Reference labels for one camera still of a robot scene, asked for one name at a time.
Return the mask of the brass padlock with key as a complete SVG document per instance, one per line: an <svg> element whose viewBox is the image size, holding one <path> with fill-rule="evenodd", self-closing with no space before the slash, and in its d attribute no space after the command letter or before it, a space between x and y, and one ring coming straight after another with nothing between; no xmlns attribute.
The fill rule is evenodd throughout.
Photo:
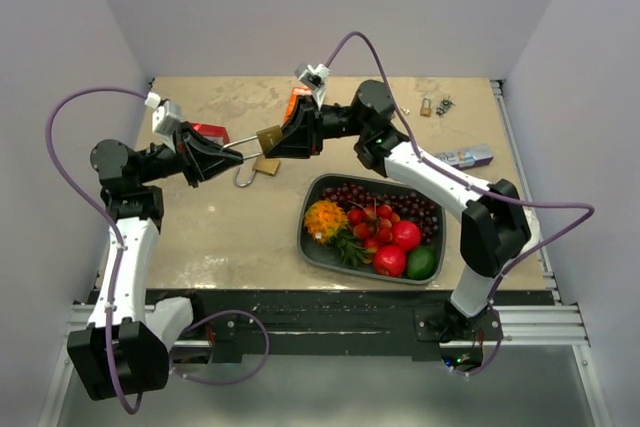
<svg viewBox="0 0 640 427"><path fill-rule="evenodd" d="M274 125L259 130L252 136L225 144L222 147L222 150L224 152L234 152L240 155L242 161L245 162L269 153L282 139L282 128L279 125ZM249 154L242 153L237 150L238 146L242 146L247 143L255 143L258 146L258 150Z"/></svg>

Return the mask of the large brass padlock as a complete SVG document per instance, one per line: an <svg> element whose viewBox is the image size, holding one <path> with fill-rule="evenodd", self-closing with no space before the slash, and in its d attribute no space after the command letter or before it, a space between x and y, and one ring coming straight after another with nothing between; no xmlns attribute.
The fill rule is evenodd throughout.
<svg viewBox="0 0 640 427"><path fill-rule="evenodd" d="M278 159L266 158L264 156L255 159L251 169L246 169L249 173L246 179L241 179L243 172L242 167L238 167L233 176L233 184L238 188L249 187L255 180L257 175L266 175L273 177L278 173L281 161Z"/></svg>

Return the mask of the small brass padlock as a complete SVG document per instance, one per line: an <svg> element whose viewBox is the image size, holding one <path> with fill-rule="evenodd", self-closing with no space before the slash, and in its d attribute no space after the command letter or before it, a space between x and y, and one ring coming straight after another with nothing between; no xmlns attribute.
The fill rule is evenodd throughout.
<svg viewBox="0 0 640 427"><path fill-rule="evenodd" d="M432 115L432 101L429 97L424 97L421 102L420 115L430 117Z"/></svg>

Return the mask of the black key bunch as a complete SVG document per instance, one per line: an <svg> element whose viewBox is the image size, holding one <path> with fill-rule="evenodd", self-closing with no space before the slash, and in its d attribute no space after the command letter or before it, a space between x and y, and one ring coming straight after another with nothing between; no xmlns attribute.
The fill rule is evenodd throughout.
<svg viewBox="0 0 640 427"><path fill-rule="evenodd" d="M455 103L453 102L450 96L443 97L440 100L440 103L438 104L438 106L436 107L436 115L437 116L445 115L454 105Z"/></svg>

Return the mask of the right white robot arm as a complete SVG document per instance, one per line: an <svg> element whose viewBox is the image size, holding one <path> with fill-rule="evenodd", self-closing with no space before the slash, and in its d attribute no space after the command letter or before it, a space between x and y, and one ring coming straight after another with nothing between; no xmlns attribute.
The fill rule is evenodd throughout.
<svg viewBox="0 0 640 427"><path fill-rule="evenodd" d="M480 329L498 276L530 245L530 222L511 182L490 183L446 165L414 146L393 125L394 114L390 89L376 80L362 82L348 106L320 106L303 96L266 154L307 159L320 154L329 139L354 136L365 168L415 189L453 215L461 226L465 268L437 324L466 340Z"/></svg>

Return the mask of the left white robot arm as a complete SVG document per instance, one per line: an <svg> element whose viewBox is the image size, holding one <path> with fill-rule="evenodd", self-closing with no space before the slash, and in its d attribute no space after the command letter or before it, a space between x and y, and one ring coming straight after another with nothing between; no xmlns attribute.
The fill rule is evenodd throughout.
<svg viewBox="0 0 640 427"><path fill-rule="evenodd" d="M244 159L188 122L179 125L172 142L134 150L107 139L90 154L110 245L93 312L84 329L69 335L67 351L94 401L162 389L176 340L180 335L196 339L207 327L207 315L188 297L170 297L151 312L145 309L149 265L164 217L163 192L154 183L183 175L196 187Z"/></svg>

